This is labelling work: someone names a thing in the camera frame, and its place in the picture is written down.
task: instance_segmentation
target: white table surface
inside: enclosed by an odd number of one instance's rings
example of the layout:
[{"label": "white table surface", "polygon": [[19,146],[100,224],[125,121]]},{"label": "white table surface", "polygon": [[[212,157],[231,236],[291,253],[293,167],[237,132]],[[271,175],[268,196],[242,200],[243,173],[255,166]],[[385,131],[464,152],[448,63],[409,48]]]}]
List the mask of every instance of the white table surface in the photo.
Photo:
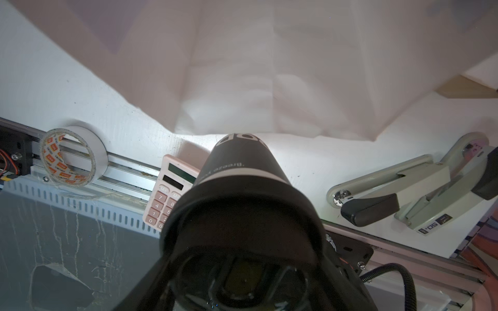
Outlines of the white table surface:
[{"label": "white table surface", "polygon": [[[166,130],[71,58],[0,0],[0,116],[44,131],[82,125],[109,152],[159,167],[164,154],[201,167],[222,135],[186,136]],[[393,217],[356,228],[326,202],[334,185],[432,154],[439,160],[462,135],[482,131],[498,145],[498,100],[448,100],[435,93],[412,105],[377,141],[284,134],[258,135],[289,180],[322,219],[449,257],[493,202],[483,202],[429,237]]]}]

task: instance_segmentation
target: masking tape roll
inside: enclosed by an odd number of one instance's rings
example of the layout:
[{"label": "masking tape roll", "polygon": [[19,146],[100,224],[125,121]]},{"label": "masking tape roll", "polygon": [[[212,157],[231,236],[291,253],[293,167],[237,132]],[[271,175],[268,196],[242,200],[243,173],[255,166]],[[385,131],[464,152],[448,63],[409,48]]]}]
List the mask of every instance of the masking tape roll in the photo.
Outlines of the masking tape roll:
[{"label": "masking tape roll", "polygon": [[[88,175],[80,175],[71,170],[61,154],[60,142],[65,135],[70,135],[85,146],[92,161]],[[51,179],[57,182],[80,187],[102,176],[107,169],[107,151],[102,141],[90,130],[80,126],[67,126],[48,131],[40,141],[40,158]]]}]

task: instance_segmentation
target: gray stapler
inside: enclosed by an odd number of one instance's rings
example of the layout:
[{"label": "gray stapler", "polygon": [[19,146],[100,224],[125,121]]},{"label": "gray stapler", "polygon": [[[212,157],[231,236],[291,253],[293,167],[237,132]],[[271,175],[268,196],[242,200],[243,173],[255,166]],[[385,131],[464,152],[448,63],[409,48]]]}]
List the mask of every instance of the gray stapler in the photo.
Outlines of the gray stapler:
[{"label": "gray stapler", "polygon": [[464,135],[434,163],[431,155],[330,188],[327,201],[362,227],[392,214],[429,235],[482,200],[498,196],[498,148],[479,132]]}]

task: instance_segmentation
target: screw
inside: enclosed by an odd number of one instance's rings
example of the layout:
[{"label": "screw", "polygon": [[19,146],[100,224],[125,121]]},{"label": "screw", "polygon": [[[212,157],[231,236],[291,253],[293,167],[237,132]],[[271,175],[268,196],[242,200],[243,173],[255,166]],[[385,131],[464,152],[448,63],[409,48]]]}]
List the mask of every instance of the screw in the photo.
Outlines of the screw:
[{"label": "screw", "polygon": [[367,266],[365,265],[365,263],[363,261],[360,261],[358,263],[358,267],[360,268],[360,270],[366,270],[367,269]]},{"label": "screw", "polygon": [[22,159],[22,154],[20,154],[19,152],[16,152],[16,153],[12,154],[10,157],[12,158],[12,160],[18,161],[18,160]]},{"label": "screw", "polygon": [[342,207],[343,203],[341,200],[349,197],[351,195],[351,192],[348,190],[339,190],[334,194],[334,204],[337,205],[338,207]]}]

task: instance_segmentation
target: white cloth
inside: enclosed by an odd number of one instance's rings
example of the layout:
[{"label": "white cloth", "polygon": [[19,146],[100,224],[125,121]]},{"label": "white cloth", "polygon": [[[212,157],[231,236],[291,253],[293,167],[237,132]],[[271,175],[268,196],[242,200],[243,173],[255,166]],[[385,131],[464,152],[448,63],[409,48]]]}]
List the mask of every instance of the white cloth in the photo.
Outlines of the white cloth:
[{"label": "white cloth", "polygon": [[498,51],[497,0],[10,2],[179,133],[374,140]]}]

